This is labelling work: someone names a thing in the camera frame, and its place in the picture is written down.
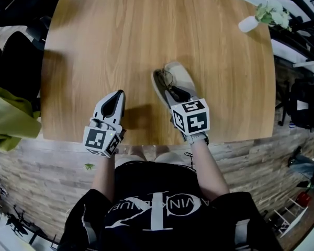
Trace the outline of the white flower bunch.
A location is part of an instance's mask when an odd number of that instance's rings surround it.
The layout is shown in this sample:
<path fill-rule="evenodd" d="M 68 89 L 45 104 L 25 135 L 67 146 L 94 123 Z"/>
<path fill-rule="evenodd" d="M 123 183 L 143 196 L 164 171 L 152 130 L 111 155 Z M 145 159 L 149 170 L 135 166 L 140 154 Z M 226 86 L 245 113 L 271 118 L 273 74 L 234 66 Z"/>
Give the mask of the white flower bunch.
<path fill-rule="evenodd" d="M 255 19 L 258 22 L 267 24 L 270 27 L 280 26 L 291 31 L 289 18 L 289 12 L 276 0 L 265 0 L 257 6 L 255 11 Z"/>

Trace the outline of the white vase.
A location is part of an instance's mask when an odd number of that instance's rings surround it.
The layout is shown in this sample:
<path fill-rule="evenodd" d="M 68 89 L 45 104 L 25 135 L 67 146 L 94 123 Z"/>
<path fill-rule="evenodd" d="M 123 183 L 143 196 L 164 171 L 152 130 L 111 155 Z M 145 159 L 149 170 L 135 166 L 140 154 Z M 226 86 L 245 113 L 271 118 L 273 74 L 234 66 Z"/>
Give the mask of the white vase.
<path fill-rule="evenodd" d="M 259 25 L 255 16 L 249 16 L 239 22 L 238 27 L 243 33 L 248 33 Z"/>

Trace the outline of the person's leg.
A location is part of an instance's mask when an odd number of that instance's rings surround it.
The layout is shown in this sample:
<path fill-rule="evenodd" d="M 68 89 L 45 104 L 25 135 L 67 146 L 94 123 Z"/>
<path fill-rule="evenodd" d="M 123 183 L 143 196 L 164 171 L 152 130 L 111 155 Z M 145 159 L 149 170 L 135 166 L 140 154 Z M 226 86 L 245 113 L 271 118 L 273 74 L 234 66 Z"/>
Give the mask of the person's leg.
<path fill-rule="evenodd" d="M 182 158 L 174 153 L 174 152 L 164 152 L 158 153 L 156 158 L 154 159 L 156 163 L 166 163 L 166 164 L 175 164 L 175 165 L 183 165 L 184 161 Z"/>
<path fill-rule="evenodd" d="M 129 155 L 135 156 L 136 160 L 139 161 L 147 161 L 144 152 L 143 152 L 143 146 L 138 145 L 138 146 L 131 146 L 129 149 Z"/>

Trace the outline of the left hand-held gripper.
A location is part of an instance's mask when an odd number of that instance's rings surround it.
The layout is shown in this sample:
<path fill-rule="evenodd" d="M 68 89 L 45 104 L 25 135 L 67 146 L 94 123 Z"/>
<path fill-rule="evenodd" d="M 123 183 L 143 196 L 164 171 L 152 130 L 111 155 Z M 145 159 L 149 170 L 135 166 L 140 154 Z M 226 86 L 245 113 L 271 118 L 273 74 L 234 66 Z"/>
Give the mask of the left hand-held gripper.
<path fill-rule="evenodd" d="M 114 130 L 102 130 L 86 126 L 83 145 L 92 154 L 111 158 L 124 138 L 126 130 L 120 121 L 124 116 L 125 92 L 118 90 L 100 100 L 94 110 L 94 118 L 111 125 Z"/>

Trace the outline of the person's right leg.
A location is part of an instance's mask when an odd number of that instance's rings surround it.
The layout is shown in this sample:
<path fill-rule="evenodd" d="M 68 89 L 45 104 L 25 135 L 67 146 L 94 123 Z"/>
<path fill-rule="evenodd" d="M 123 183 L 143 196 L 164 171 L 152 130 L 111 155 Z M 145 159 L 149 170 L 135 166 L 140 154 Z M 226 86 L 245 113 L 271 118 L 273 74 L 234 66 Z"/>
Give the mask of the person's right leg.
<path fill-rule="evenodd" d="M 156 163 L 166 163 L 166 164 L 175 164 L 175 165 L 183 165 L 184 161 L 182 158 L 174 153 L 174 152 L 164 152 L 158 153 L 156 158 L 154 159 Z"/>

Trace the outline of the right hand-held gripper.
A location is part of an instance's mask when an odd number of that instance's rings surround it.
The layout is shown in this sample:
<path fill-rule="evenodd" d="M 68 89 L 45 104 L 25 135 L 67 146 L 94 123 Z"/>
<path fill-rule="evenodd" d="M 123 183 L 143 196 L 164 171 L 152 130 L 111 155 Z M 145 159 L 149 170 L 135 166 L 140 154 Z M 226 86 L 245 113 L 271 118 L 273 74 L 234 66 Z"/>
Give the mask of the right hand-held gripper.
<path fill-rule="evenodd" d="M 184 135 L 210 130 L 209 107 L 205 99 L 190 101 L 192 97 L 197 97 L 195 90 L 172 86 L 164 94 L 166 103 L 171 109 L 173 123 Z"/>

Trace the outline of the white rack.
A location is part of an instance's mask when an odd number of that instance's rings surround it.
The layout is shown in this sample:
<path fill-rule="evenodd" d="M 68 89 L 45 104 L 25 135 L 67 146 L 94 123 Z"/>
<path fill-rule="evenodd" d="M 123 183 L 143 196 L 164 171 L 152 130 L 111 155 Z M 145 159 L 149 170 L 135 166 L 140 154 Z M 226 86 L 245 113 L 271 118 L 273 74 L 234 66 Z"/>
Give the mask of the white rack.
<path fill-rule="evenodd" d="M 270 219 L 274 232 L 279 238 L 283 238 L 301 221 L 307 210 L 308 206 L 303 207 L 296 200 L 289 198 L 282 208 L 274 209 Z"/>

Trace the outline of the grey wristband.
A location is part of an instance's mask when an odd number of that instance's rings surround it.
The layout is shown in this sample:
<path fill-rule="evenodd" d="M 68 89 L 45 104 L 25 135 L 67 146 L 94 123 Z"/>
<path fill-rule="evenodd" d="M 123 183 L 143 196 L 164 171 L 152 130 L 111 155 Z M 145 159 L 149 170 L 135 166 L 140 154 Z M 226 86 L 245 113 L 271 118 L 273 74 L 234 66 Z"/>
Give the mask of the grey wristband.
<path fill-rule="evenodd" d="M 193 145 L 195 142 L 204 141 L 206 145 L 209 144 L 209 137 L 206 132 L 200 132 L 192 135 L 186 135 L 185 141 L 189 145 Z"/>

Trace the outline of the person's left leg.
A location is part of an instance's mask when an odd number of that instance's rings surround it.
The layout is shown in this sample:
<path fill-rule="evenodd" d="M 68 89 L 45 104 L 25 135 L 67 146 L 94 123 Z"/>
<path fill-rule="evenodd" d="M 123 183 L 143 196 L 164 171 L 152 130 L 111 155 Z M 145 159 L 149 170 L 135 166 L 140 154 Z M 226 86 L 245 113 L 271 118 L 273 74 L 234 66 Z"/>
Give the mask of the person's left leg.
<path fill-rule="evenodd" d="M 129 155 L 135 156 L 136 160 L 139 161 L 147 161 L 144 152 L 143 152 L 143 146 L 138 145 L 138 146 L 131 146 L 129 149 Z"/>

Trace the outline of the red box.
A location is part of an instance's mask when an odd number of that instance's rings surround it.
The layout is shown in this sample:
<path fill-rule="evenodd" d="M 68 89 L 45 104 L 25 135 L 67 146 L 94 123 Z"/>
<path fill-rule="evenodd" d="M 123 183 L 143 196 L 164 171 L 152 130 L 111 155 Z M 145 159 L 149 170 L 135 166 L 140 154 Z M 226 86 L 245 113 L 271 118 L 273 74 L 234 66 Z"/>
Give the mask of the red box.
<path fill-rule="evenodd" d="M 308 206 L 310 200 L 311 200 L 310 195 L 308 195 L 306 192 L 301 192 L 296 198 L 296 203 L 301 207 L 305 208 Z"/>

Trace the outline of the person's left forearm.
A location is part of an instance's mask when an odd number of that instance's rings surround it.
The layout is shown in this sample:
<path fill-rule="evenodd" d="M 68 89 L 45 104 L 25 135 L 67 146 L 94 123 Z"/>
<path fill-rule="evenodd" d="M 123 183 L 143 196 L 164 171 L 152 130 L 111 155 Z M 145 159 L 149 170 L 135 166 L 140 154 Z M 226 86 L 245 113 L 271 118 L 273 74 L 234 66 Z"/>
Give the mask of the person's left forearm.
<path fill-rule="evenodd" d="M 114 200 L 115 157 L 101 157 L 92 183 L 92 189 L 102 193 L 109 201 Z"/>

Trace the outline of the person's black printed t-shirt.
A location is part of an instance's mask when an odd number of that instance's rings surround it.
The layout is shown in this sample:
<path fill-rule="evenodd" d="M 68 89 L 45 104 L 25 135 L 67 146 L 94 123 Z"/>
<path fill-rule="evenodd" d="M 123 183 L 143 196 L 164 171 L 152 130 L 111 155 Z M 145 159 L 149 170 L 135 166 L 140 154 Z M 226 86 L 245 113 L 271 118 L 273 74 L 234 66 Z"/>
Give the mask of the person's black printed t-shirt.
<path fill-rule="evenodd" d="M 113 202 L 95 189 L 74 206 L 58 251 L 282 251 L 251 195 L 210 201 L 187 166 L 127 162 Z"/>

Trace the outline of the black tripod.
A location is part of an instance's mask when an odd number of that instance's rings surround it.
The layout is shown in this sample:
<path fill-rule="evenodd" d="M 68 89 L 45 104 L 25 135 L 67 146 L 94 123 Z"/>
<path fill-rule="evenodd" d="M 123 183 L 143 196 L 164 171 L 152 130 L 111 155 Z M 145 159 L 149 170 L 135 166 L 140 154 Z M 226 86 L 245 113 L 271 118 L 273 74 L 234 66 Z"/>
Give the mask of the black tripod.
<path fill-rule="evenodd" d="M 14 214 L 8 213 L 6 225 L 12 225 L 13 226 L 12 230 L 17 236 L 27 235 L 28 232 L 23 226 L 23 223 L 25 222 L 25 219 L 24 219 L 25 211 L 22 210 L 22 212 L 19 213 L 16 209 L 16 205 L 13 205 L 13 209 L 15 213 L 17 214 L 17 216 L 15 216 Z"/>

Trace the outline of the thin-rimmed eyeglasses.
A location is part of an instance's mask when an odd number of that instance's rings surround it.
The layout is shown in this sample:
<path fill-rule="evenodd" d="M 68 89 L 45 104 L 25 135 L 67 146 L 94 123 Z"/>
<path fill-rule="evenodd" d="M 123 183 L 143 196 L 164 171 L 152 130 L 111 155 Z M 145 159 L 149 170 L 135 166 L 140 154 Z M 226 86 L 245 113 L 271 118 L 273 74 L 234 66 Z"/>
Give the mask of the thin-rimmed eyeglasses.
<path fill-rule="evenodd" d="M 160 69 L 155 72 L 156 82 L 163 90 L 173 92 L 175 76 L 166 69 Z"/>

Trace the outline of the person's left hand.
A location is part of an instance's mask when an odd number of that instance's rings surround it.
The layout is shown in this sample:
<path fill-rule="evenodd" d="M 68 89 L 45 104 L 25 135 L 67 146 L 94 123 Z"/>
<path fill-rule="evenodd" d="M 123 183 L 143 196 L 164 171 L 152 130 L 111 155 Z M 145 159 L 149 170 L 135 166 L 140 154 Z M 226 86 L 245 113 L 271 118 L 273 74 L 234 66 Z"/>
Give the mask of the person's left hand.
<path fill-rule="evenodd" d="M 89 126 L 92 128 L 98 128 L 98 129 L 102 129 L 102 130 L 114 130 L 114 128 L 111 125 L 109 125 L 109 124 L 105 123 L 104 121 L 101 121 L 97 118 L 91 118 Z"/>

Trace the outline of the person's right forearm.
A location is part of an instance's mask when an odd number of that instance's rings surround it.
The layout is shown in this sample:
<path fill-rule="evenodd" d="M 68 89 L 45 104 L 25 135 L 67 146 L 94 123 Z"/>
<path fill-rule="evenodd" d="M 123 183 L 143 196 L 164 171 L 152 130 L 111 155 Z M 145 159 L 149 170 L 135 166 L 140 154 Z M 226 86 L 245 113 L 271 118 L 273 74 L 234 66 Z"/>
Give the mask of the person's right forearm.
<path fill-rule="evenodd" d="M 227 182 L 206 142 L 199 140 L 191 146 L 197 179 L 204 196 L 210 201 L 230 192 Z"/>

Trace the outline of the green cloth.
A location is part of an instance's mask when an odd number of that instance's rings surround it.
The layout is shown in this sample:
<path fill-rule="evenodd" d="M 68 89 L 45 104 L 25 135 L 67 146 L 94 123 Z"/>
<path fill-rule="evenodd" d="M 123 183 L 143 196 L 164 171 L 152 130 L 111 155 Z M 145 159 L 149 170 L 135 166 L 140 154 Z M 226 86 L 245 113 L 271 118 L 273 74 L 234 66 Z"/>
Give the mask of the green cloth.
<path fill-rule="evenodd" d="M 14 149 L 21 139 L 35 139 L 41 130 L 39 117 L 32 102 L 0 87 L 0 151 Z"/>

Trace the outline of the grey bag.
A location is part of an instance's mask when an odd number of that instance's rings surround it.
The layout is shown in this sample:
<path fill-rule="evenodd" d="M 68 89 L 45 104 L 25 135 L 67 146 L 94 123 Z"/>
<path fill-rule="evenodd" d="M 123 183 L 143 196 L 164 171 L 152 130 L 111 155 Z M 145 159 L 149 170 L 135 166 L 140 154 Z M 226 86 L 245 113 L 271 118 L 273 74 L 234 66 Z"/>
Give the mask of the grey bag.
<path fill-rule="evenodd" d="M 314 174 L 314 159 L 310 159 L 301 153 L 301 146 L 298 146 L 288 159 L 288 167 L 311 178 Z"/>

